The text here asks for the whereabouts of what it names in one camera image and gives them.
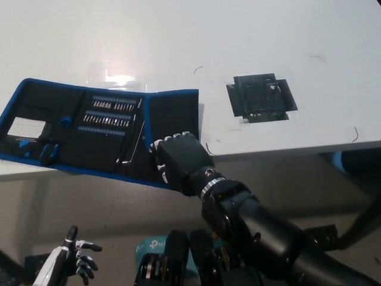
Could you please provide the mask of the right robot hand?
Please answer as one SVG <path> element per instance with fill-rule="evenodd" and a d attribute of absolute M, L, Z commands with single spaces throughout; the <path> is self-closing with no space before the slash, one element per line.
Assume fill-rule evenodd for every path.
<path fill-rule="evenodd" d="M 224 179 L 208 151 L 188 131 L 154 141 L 149 152 L 163 181 L 185 196 L 202 197 Z"/>

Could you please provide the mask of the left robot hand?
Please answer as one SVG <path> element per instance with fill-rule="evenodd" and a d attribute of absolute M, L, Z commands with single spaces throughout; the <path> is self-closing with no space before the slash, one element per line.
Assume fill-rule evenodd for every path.
<path fill-rule="evenodd" d="M 93 258 L 84 253 L 84 250 L 101 252 L 102 247 L 90 241 L 77 239 L 78 227 L 73 225 L 63 243 L 53 249 L 42 265 L 33 285 L 58 286 L 66 285 L 68 278 L 79 276 L 84 285 L 94 279 L 94 272 L 98 266 Z"/>

